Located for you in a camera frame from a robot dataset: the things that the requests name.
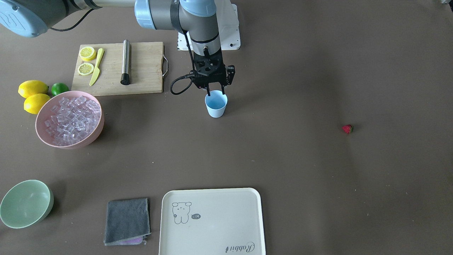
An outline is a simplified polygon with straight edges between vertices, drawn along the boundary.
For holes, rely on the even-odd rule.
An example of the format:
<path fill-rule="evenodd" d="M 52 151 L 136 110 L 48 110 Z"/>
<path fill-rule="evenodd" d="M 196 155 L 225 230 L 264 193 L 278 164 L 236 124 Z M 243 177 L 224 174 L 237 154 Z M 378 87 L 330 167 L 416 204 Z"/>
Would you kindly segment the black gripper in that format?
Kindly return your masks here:
<path fill-rule="evenodd" d="M 194 84 L 197 88 L 206 89 L 207 97 L 211 96 L 210 83 L 219 83 L 222 95 L 225 87 L 231 85 L 236 74 L 234 65 L 226 66 L 223 63 L 222 50 L 212 55 L 194 53 L 195 76 Z"/>

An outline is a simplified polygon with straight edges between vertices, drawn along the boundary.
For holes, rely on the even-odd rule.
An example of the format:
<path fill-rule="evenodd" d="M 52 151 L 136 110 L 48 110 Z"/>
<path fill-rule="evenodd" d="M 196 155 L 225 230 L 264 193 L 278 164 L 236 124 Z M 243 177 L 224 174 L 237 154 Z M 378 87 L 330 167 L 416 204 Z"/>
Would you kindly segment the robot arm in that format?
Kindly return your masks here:
<path fill-rule="evenodd" d="M 1 24 L 10 31 L 35 38 L 79 10 L 88 13 L 103 7 L 133 7 L 138 24 L 146 29 L 175 30 L 183 34 L 192 70 L 179 77 L 190 79 L 211 95 L 210 84 L 219 83 L 222 93 L 235 75 L 233 65 L 223 62 L 217 7 L 213 0 L 2 0 Z"/>

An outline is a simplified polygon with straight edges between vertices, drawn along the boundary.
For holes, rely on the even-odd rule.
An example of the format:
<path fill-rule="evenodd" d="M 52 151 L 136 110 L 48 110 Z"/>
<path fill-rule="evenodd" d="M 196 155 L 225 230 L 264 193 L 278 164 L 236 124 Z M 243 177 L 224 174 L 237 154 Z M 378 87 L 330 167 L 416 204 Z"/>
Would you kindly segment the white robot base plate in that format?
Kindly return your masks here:
<path fill-rule="evenodd" d="M 237 6 L 229 0 L 174 0 L 170 24 L 179 32 L 179 50 L 237 50 L 241 46 Z"/>

